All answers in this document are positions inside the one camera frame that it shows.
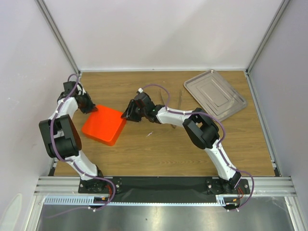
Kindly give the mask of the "metal tongs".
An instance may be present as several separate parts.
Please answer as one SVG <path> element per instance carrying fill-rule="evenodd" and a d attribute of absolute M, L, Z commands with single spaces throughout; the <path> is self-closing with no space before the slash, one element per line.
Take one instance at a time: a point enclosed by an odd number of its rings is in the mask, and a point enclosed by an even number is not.
<path fill-rule="evenodd" d="M 159 90 L 159 95 L 160 95 L 160 99 L 161 99 L 162 103 L 165 104 L 165 100 L 164 100 L 161 89 Z M 179 98 L 178 98 L 178 107 L 177 107 L 178 110 L 180 110 L 180 107 L 181 107 L 182 95 L 183 95 L 183 89 L 180 89 L 179 90 Z"/>

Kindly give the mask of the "orange box lid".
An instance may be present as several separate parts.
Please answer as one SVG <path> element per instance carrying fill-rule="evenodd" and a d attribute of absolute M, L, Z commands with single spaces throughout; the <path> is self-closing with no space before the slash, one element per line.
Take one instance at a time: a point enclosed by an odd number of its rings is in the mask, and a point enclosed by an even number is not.
<path fill-rule="evenodd" d="M 120 124 L 124 122 L 126 123 L 126 120 L 121 118 L 122 112 L 103 105 L 97 105 L 97 108 L 98 111 L 91 113 L 85 124 L 102 125 L 102 124 Z"/>

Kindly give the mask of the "orange compartment chocolate box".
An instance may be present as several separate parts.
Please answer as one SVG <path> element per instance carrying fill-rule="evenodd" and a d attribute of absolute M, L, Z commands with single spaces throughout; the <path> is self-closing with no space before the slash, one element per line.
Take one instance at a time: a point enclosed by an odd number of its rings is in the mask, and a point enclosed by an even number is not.
<path fill-rule="evenodd" d="M 120 124 L 85 124 L 81 131 L 83 134 L 94 141 L 108 146 L 114 146 L 118 140 L 126 123 Z"/>

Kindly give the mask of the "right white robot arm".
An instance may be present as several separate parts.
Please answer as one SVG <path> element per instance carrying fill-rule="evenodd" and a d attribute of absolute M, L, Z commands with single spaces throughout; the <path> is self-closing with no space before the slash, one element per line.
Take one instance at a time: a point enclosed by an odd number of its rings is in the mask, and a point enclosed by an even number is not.
<path fill-rule="evenodd" d="M 242 175 L 231 163 L 222 147 L 218 126 L 201 108 L 193 111 L 172 109 L 154 104 L 150 96 L 142 92 L 130 100 L 121 117 L 133 122 L 140 122 L 145 117 L 152 123 L 184 128 L 192 143 L 210 157 L 218 172 L 223 191 L 233 193 L 239 188 Z"/>

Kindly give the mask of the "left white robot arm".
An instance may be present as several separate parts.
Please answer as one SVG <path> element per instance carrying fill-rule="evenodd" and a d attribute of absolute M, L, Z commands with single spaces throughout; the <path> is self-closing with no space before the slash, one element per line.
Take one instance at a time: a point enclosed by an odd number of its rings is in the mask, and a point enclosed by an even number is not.
<path fill-rule="evenodd" d="M 77 110 L 89 114 L 98 108 L 80 83 L 67 81 L 63 86 L 54 113 L 39 122 L 45 149 L 49 157 L 69 164 L 79 174 L 79 193 L 101 193 L 106 181 L 101 170 L 82 151 L 81 138 L 72 121 Z"/>

